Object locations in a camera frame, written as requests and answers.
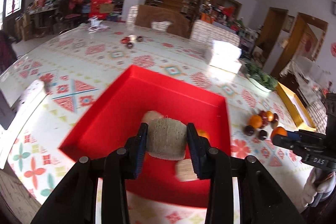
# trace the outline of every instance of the red plastic box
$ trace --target red plastic box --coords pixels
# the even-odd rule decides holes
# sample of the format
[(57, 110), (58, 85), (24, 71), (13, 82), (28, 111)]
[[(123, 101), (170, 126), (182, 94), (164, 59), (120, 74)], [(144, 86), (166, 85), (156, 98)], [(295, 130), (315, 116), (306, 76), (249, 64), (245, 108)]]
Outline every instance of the red plastic box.
[(89, 13), (89, 18), (97, 16), (98, 19), (105, 19), (108, 14), (100, 13), (100, 5), (110, 3), (112, 3), (112, 0), (91, 0), (91, 11)]
[[(137, 134), (143, 115), (155, 110), (209, 134), (212, 146), (230, 155), (230, 127), (225, 98), (186, 82), (137, 66), (130, 66), (97, 99), (61, 144), (74, 161), (107, 156)], [(146, 154), (137, 180), (126, 189), (151, 200), (206, 207), (210, 182), (179, 182), (176, 161)]]

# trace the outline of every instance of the red gift box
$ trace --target red gift box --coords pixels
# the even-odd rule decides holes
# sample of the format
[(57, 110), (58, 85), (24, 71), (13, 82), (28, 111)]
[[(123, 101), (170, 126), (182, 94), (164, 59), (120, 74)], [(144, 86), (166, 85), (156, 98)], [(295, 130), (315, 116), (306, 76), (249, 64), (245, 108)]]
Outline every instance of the red gift box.
[(97, 16), (98, 19), (106, 19), (108, 14), (100, 13), (100, 5), (109, 3), (112, 3), (112, 0), (91, 0), (91, 11), (89, 13), (89, 18)]

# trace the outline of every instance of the white plate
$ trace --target white plate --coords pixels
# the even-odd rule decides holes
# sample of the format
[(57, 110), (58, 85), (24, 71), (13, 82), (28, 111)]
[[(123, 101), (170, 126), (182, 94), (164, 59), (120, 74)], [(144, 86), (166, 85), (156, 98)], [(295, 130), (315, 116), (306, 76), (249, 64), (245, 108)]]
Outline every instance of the white plate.
[(248, 77), (248, 79), (250, 80), (250, 82), (255, 85), (257, 88), (261, 89), (264, 92), (271, 92), (271, 90), (265, 88), (263, 85), (259, 84), (256, 80)]

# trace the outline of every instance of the green vegetable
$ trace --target green vegetable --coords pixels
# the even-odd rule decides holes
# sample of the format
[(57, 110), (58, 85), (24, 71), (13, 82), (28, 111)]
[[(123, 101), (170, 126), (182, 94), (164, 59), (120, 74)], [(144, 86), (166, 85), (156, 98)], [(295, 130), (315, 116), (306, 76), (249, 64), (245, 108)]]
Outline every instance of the green vegetable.
[(269, 90), (275, 90), (276, 86), (278, 85), (277, 79), (266, 74), (256, 65), (253, 65), (251, 63), (246, 63), (245, 67), (247, 73), (250, 75), (252, 79), (256, 80), (259, 84), (261, 84), (262, 86), (264, 86)]

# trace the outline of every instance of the chair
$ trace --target chair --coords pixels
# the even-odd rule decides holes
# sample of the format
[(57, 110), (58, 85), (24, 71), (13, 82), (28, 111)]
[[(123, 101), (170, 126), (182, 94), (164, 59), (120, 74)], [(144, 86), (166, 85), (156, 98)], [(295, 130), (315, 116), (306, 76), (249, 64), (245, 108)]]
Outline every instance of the chair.
[(55, 19), (56, 22), (66, 24), (73, 29), (83, 22), (83, 18), (82, 14), (78, 13), (78, 11), (81, 10), (80, 5), (76, 5), (75, 8), (71, 10), (69, 4), (70, 0), (60, 0)]
[(134, 5), (128, 12), (126, 24), (187, 37), (190, 21), (180, 13), (168, 9), (148, 5)]

